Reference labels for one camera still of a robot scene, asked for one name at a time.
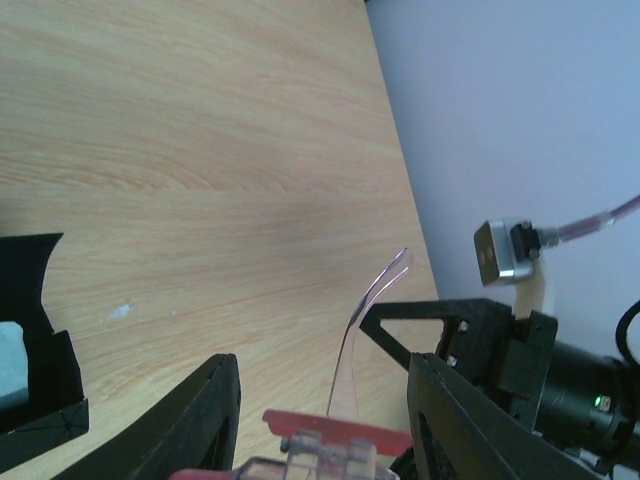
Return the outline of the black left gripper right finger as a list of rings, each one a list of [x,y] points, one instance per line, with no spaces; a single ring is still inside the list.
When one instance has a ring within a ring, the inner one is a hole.
[[[434,354],[413,354],[407,402],[420,479],[441,479],[433,445],[458,479],[595,479],[531,434]]]

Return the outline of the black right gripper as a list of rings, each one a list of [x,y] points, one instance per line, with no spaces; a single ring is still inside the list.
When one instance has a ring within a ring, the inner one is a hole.
[[[602,458],[639,455],[639,362],[627,334],[639,306],[618,321],[620,358],[557,340],[558,322],[540,312],[515,319],[489,299],[376,303],[360,330],[404,369],[411,353],[386,331],[391,321],[440,321],[435,354],[524,428],[561,450]]]

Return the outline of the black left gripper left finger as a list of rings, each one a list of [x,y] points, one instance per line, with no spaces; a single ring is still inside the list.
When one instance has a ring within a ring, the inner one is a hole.
[[[58,479],[167,479],[184,469],[229,470],[239,425],[237,358],[216,354],[138,420]]]

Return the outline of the pink sunglasses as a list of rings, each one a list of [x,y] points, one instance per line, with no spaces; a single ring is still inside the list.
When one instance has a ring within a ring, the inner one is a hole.
[[[398,456],[412,444],[404,431],[363,424],[358,420],[354,384],[354,346],[359,327],[378,297],[409,269],[412,257],[402,249],[357,304],[347,324],[334,371],[326,413],[320,416],[267,410],[263,421],[281,438],[284,460],[259,456],[232,470],[184,469],[173,479],[397,479],[378,461]]]

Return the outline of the black sunglasses case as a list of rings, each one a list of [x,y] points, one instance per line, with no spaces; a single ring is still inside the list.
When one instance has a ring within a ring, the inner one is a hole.
[[[21,328],[26,388],[1,400],[1,471],[89,430],[89,402],[70,335],[56,332],[42,304],[50,256],[60,233],[1,239],[1,321]]]

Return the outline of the light blue cleaning cloth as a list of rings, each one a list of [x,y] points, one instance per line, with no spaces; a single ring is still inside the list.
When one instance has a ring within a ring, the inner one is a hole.
[[[29,398],[24,333],[16,322],[1,323],[0,354],[1,410],[4,411],[25,404]]]

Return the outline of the white tape scrap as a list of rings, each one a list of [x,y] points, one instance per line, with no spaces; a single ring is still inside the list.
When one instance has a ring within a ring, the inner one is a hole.
[[[131,301],[115,308],[108,316],[110,320],[120,321],[128,317],[133,312],[133,304]]]

